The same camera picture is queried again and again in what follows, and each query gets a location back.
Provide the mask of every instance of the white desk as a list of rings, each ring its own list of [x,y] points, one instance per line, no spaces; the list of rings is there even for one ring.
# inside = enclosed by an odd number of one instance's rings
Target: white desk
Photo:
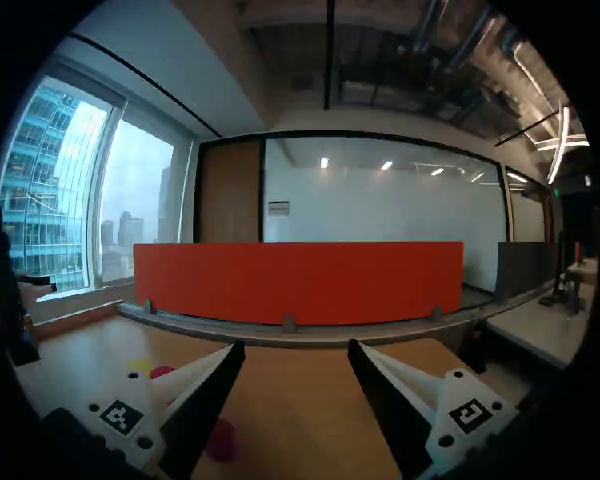
[[[580,298],[585,307],[576,315],[569,315],[564,305],[544,306],[538,303],[539,298],[534,298],[489,318],[487,325],[490,330],[563,369],[584,338],[594,291],[593,286],[581,285]]]

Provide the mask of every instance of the office desk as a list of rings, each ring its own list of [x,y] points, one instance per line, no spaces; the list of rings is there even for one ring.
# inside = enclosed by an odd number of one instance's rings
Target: office desk
[[[52,398],[30,395],[45,414],[98,392],[107,378],[126,374],[129,361],[179,367],[221,346],[112,316],[44,341],[42,362],[18,375],[31,390],[35,371],[48,369],[56,385]],[[430,338],[378,349],[437,376],[468,369]],[[216,463],[202,454],[192,478],[399,478],[345,349],[248,346],[221,416],[236,427],[238,460]]]
[[[584,308],[576,315],[569,315],[564,305],[547,307],[535,298],[490,317],[487,328],[563,369],[582,343],[594,292],[593,286],[581,285]]]

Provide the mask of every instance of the linear light fixture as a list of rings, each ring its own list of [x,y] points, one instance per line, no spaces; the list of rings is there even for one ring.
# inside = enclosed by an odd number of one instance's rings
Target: linear light fixture
[[[557,143],[555,145],[549,145],[549,146],[542,146],[540,148],[538,148],[538,152],[542,152],[544,150],[552,150],[554,148],[558,148],[560,144]],[[589,146],[589,141],[587,140],[578,140],[576,142],[567,142],[565,143],[565,146]]]
[[[569,107],[564,106],[562,108],[562,114],[560,115],[560,139],[558,140],[558,148],[555,149],[554,160],[551,163],[551,169],[549,170],[549,177],[547,179],[549,185],[551,185],[558,170],[560,169],[560,163],[562,162],[562,156],[565,153],[566,135],[569,133]]]
[[[573,134],[567,135],[567,140],[586,140],[586,135],[584,134]],[[559,138],[550,138],[549,140],[540,140],[539,142],[534,142],[536,145],[540,145],[541,143],[550,143],[550,142],[558,142]]]
[[[528,183],[528,181],[529,181],[526,178],[523,178],[520,175],[512,174],[511,172],[506,172],[506,176],[515,178],[516,180],[518,180],[519,182],[522,182],[522,183]]]

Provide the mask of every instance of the yellow object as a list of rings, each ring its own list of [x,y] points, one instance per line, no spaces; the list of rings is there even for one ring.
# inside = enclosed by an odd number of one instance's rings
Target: yellow object
[[[149,378],[151,372],[151,360],[148,358],[132,358],[126,363],[126,369],[129,372],[138,372]]]

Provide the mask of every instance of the orange privacy panel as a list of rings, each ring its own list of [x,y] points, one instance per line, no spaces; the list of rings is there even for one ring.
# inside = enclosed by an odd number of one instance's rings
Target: orange privacy panel
[[[379,323],[460,308],[461,242],[134,246],[138,302],[232,322]]]

